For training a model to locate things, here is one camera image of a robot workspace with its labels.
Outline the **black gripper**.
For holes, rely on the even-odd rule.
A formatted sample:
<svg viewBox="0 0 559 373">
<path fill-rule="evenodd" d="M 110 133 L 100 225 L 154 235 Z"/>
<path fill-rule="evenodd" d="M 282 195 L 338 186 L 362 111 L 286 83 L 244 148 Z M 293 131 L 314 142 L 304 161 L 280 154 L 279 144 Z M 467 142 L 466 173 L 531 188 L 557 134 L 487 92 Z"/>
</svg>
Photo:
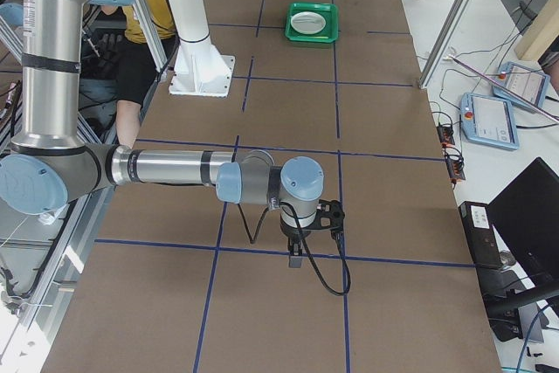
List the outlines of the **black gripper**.
<svg viewBox="0 0 559 373">
<path fill-rule="evenodd" d="M 300 240 L 299 229 L 289 225 L 283 219 L 280 220 L 280 229 L 282 233 L 287 236 L 287 248 L 289 251 L 288 267 L 301 268 L 303 253 L 301 250 L 302 243 Z M 325 218 L 316 218 L 313 223 L 308 226 L 303 226 L 301 229 L 301 236 L 306 238 L 312 231 L 331 230 L 332 225 Z"/>
</svg>

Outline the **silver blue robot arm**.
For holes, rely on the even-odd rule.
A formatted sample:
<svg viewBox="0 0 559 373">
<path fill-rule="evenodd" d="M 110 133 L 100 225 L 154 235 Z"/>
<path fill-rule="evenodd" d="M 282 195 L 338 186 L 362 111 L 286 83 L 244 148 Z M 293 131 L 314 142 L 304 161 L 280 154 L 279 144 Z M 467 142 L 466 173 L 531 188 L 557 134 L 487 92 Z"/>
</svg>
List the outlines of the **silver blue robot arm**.
<svg viewBox="0 0 559 373">
<path fill-rule="evenodd" d="M 77 134 L 81 30 L 87 3 L 134 0 L 24 0 L 23 121 L 1 161 L 1 197 L 28 215 L 54 211 L 85 194 L 125 183 L 204 185 L 232 204 L 279 210 L 289 264 L 312 254 L 307 236 L 330 230 L 339 239 L 343 213 L 322 198 L 320 164 L 297 156 L 276 165 L 263 150 L 138 150 L 83 142 Z"/>
</svg>

